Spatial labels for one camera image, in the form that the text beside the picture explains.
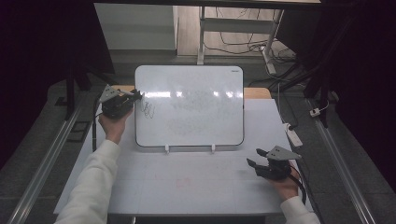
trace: hand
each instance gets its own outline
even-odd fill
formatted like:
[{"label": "hand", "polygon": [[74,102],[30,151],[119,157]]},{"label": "hand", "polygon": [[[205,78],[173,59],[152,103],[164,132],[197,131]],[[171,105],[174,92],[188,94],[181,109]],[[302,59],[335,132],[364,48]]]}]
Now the hand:
[{"label": "hand", "polygon": [[125,121],[132,114],[134,110],[128,112],[121,119],[109,119],[105,115],[101,114],[99,116],[99,123],[102,125],[103,130],[106,134],[106,140],[110,140],[115,144],[118,144],[121,140],[122,134],[125,130]]},{"label": "hand", "polygon": [[[291,174],[296,178],[299,179],[299,175],[296,170],[291,168]],[[267,179],[276,189],[279,196],[282,198],[283,201],[286,201],[289,198],[298,196],[298,186],[297,184],[291,180],[290,178],[286,178],[283,180],[270,180]]]}]

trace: white wall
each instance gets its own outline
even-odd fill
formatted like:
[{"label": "white wall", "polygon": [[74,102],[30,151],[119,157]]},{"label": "white wall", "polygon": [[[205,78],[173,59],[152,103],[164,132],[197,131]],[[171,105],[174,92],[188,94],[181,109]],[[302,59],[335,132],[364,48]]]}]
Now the white wall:
[{"label": "white wall", "polygon": [[175,7],[94,5],[109,49],[176,49]]}]

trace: desk leg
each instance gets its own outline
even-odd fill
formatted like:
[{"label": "desk leg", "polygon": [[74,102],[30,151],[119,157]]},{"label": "desk leg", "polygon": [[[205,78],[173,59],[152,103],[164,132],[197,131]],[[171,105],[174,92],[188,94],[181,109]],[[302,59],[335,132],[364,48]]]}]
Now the desk leg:
[{"label": "desk leg", "polygon": [[199,34],[199,48],[197,64],[204,64],[204,33],[205,33],[205,7],[200,9],[200,34]]},{"label": "desk leg", "polygon": [[270,63],[270,61],[271,61],[270,49],[271,49],[271,46],[272,46],[272,44],[274,42],[274,38],[275,38],[275,35],[276,35],[277,27],[279,26],[279,22],[280,22],[280,18],[282,17],[282,14],[283,14],[283,10],[276,9],[275,17],[274,17],[274,20],[273,20],[273,26],[271,28],[270,36],[268,37],[268,42],[267,42],[264,50],[262,51],[262,56],[264,57],[265,66],[267,67],[267,71],[268,71],[269,75],[275,75],[276,74],[276,70],[274,68],[274,65],[272,63]]}]

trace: sleeve cuff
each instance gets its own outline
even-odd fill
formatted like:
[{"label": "sleeve cuff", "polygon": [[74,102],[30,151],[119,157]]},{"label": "sleeve cuff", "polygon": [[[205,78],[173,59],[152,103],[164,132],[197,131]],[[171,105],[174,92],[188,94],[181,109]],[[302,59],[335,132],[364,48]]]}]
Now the sleeve cuff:
[{"label": "sleeve cuff", "polygon": [[309,213],[299,196],[287,199],[280,205],[286,220]]},{"label": "sleeve cuff", "polygon": [[120,155],[120,146],[110,140],[105,140],[94,153],[116,160]]}]

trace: black marker scribble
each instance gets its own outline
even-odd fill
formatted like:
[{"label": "black marker scribble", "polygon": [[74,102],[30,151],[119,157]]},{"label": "black marker scribble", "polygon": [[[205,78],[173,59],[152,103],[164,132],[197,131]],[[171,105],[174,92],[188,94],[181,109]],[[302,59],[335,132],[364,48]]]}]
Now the black marker scribble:
[{"label": "black marker scribble", "polygon": [[155,106],[150,104],[149,102],[146,102],[146,99],[143,98],[141,101],[141,111],[145,114],[146,119],[152,119],[154,118],[154,110]]}]

